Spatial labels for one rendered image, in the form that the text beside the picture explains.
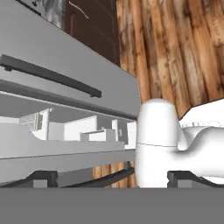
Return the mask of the grey freezer door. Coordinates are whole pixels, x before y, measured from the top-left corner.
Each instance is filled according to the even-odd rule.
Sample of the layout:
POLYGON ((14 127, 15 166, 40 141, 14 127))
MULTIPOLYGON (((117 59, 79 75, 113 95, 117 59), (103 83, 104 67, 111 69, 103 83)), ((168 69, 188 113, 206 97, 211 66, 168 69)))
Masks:
POLYGON ((134 159, 135 149, 122 142, 44 141, 25 127, 0 123, 0 183, 35 171, 62 173, 134 159))

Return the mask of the grey marbled worktop slab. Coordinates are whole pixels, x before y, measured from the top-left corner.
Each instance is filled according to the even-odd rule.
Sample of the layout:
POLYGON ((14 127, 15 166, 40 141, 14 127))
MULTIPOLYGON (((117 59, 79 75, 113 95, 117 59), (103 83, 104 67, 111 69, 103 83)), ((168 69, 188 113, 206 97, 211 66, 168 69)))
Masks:
POLYGON ((65 29, 66 0, 16 0, 61 30, 65 29))

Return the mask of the dark brown cupboard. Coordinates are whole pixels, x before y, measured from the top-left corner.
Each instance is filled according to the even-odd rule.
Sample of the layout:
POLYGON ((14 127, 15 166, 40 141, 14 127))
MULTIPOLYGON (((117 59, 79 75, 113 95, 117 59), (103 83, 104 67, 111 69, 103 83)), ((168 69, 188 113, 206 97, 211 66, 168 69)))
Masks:
POLYGON ((120 65, 116 0, 66 0, 65 31, 120 65))

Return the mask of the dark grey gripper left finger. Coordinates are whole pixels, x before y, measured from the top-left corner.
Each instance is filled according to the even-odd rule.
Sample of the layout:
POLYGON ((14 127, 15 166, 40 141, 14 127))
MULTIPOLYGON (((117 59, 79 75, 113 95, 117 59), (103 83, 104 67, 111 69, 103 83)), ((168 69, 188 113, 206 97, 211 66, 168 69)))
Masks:
POLYGON ((26 178, 6 184, 5 187, 51 188, 57 187, 56 171, 35 171, 26 178))

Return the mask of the white freezer compartment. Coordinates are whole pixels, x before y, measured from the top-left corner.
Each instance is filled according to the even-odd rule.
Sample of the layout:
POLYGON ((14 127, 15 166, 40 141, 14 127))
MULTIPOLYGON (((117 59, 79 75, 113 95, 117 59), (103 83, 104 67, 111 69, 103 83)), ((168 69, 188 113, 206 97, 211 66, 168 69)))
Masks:
POLYGON ((4 91, 0 91, 0 123, 26 127, 40 140, 122 142, 126 150, 136 147, 134 121, 4 91))

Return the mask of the white rounded object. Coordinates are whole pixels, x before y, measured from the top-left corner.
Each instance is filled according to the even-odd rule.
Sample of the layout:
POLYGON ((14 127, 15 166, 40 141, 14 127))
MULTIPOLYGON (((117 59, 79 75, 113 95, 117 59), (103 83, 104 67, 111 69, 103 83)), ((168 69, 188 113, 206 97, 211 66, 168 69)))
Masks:
POLYGON ((194 106, 182 117, 164 99, 141 106, 136 124, 137 185, 164 188, 170 171, 224 184, 224 99, 194 106))

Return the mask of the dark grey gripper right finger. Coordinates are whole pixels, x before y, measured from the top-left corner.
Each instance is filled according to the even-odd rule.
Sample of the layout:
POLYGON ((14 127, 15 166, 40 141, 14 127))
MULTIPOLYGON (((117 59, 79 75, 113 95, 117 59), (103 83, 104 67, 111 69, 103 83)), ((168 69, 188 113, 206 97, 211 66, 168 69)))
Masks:
POLYGON ((202 177, 197 177, 190 171, 168 171, 168 188, 224 188, 202 177))

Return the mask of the grey fridge door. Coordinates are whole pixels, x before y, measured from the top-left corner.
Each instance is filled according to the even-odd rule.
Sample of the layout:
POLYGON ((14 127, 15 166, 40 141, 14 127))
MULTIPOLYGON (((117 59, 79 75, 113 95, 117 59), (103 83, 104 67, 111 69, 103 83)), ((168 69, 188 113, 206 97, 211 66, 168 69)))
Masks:
POLYGON ((0 0, 0 57, 26 62, 62 74, 101 91, 101 97, 52 80, 6 71, 0 81, 44 95, 71 100, 100 113, 135 120, 140 109, 137 80, 119 66, 72 38, 15 0, 0 0))

